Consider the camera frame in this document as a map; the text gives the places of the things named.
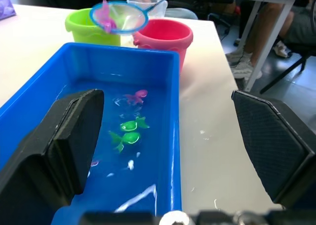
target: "water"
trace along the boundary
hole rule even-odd
[[[165,184],[168,164],[168,106],[166,90],[148,87],[142,107],[128,107],[124,94],[135,94],[144,87],[122,83],[79,82],[63,88],[59,97],[82,90],[104,91],[104,111],[98,143],[92,160],[84,193],[76,195],[71,206],[55,214],[52,225],[78,224],[85,211],[159,211],[167,197]],[[121,154],[112,144],[108,131],[123,136],[120,124],[146,117],[149,129],[137,128],[141,139],[134,145],[125,144]]]

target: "toy fish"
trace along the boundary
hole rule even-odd
[[[126,123],[123,123],[120,125],[120,129],[122,131],[126,131],[126,132],[130,132],[130,131],[134,131],[137,129],[137,127],[141,127],[143,129],[147,129],[149,128],[149,125],[147,125],[145,123],[145,118],[146,117],[136,117],[136,120],[133,120],[133,121],[128,121]]]
[[[136,105],[137,103],[143,104],[144,101],[142,98],[145,98],[148,94],[147,90],[139,90],[135,92],[135,95],[124,95],[127,98],[128,103],[133,103],[133,105]]]
[[[140,134],[138,132],[125,133],[123,137],[120,137],[111,131],[109,131],[109,134],[112,137],[112,143],[119,143],[119,145],[114,148],[117,149],[119,153],[121,153],[124,149],[123,143],[135,144],[140,139]]]
[[[104,31],[110,33],[116,29],[115,21],[110,17],[110,8],[106,0],[103,0],[102,7],[94,12],[95,20],[103,27]]]

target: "blue plastic tray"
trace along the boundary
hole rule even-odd
[[[84,193],[59,209],[52,224],[77,224],[85,211],[115,211],[126,202],[128,211],[162,215],[181,210],[179,56],[174,52],[87,44],[61,47],[0,108],[0,169],[56,99],[87,89],[105,94],[93,157],[98,165],[90,168]],[[122,135],[119,125],[134,116],[118,100],[141,89],[148,90],[148,96],[137,112],[150,128],[140,129],[141,142],[119,154],[108,131]],[[133,170],[128,167],[131,161]]]

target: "white table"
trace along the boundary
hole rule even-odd
[[[252,12],[250,14],[250,17],[248,19],[248,22],[246,24],[246,27],[245,27],[245,30],[242,34],[242,37],[241,37],[241,40],[240,40],[240,43],[239,43],[239,47],[243,47],[244,44],[245,44],[245,41],[248,37],[248,34],[250,32],[250,29],[251,29],[251,26],[252,26],[252,23],[256,17],[256,14],[259,10],[259,7],[260,7],[260,4],[261,2],[273,2],[273,3],[282,3],[284,4],[283,8],[282,8],[282,11],[277,19],[277,21],[275,22],[274,24],[274,27],[271,31],[271,34],[270,34],[270,37],[269,39],[267,40],[264,48],[262,49],[261,51],[261,54],[258,58],[258,61],[257,61],[257,64],[255,66],[255,69],[254,71],[252,72],[252,75],[247,83],[247,86],[245,87],[245,90],[246,91],[250,91],[254,82],[256,81],[256,78],[259,74],[259,72],[261,71],[262,67],[263,67],[263,64],[265,63],[267,57],[268,57],[268,54],[273,46],[273,43],[275,42],[281,28],[282,28],[282,25],[287,17],[287,15],[289,14],[295,0],[252,0],[252,1],[256,1],[255,2],[255,5],[252,9]]]
[[[64,27],[71,10],[15,5],[18,16],[0,21],[0,106],[73,38]],[[180,143],[183,209],[196,213],[264,212],[274,205],[244,148],[231,100],[237,89],[210,21],[180,20],[194,42],[181,75]]]

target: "green toy fish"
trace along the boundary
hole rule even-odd
[[[143,129],[149,128],[149,126],[145,123],[146,117],[136,117],[136,120],[128,121],[120,125],[120,129],[125,132],[131,132],[137,129],[137,127],[141,127]]]
[[[124,149],[123,143],[135,144],[140,139],[140,134],[138,132],[125,133],[123,137],[120,137],[111,131],[109,131],[109,134],[112,137],[112,143],[119,143],[119,145],[114,148],[117,149],[119,153],[121,153]]]

